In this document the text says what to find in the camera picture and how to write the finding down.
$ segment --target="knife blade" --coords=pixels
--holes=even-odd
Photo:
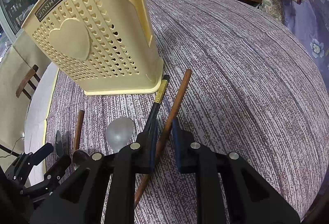
[[[60,134],[59,130],[57,130],[57,133],[56,133],[55,148],[56,148],[57,157],[58,158],[62,157],[64,155],[64,147],[63,147],[63,142],[61,140],[61,134]]]

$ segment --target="wooden handle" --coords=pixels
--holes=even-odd
[[[172,105],[171,111],[168,115],[167,121],[162,130],[159,141],[157,142],[157,148],[155,151],[155,165],[157,165],[159,157],[160,157],[163,149],[166,146],[166,142],[167,142],[167,139],[169,137],[170,130],[172,127],[172,120],[177,116],[178,110],[181,106],[184,94],[186,92],[187,85],[189,84],[191,75],[192,75],[192,70],[187,69],[184,74],[182,83],[179,87],[179,90],[177,92],[176,98],[174,100],[174,104]],[[150,178],[151,178],[151,174],[145,174],[143,176],[143,179],[142,179],[141,183],[139,184],[138,189],[135,193],[135,207],[137,206],[140,198],[142,197],[142,195],[146,189],[146,186],[147,186],[148,182],[150,181]]]
[[[79,110],[77,125],[75,127],[75,137],[74,137],[74,149],[73,149],[73,151],[79,149],[81,129],[82,129],[82,123],[83,123],[84,115],[85,115],[85,111],[84,110]]]

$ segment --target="wooden chair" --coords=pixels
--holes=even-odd
[[[29,99],[32,99],[32,96],[24,89],[27,83],[33,88],[35,91],[37,87],[31,82],[31,78],[34,77],[38,82],[40,82],[40,78],[37,75],[39,67],[37,65],[33,65],[33,67],[27,72],[22,82],[19,84],[16,90],[16,97],[18,98],[23,92]]]

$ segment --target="silver bolt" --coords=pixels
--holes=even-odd
[[[139,149],[140,144],[138,142],[131,143],[130,148],[131,149]]]
[[[239,158],[239,155],[235,152],[231,152],[228,156],[233,160],[236,160]]]
[[[92,159],[95,160],[95,161],[98,161],[102,158],[102,154],[101,153],[94,153],[92,155]]]
[[[198,142],[192,142],[190,146],[192,149],[199,149],[201,147],[200,143]]]

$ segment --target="metal spoon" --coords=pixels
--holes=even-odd
[[[114,153],[127,145],[134,131],[134,122],[128,117],[113,120],[106,128],[106,141]]]
[[[81,149],[77,149],[72,156],[72,163],[74,170],[77,170],[78,167],[89,158],[88,153],[84,152]]]

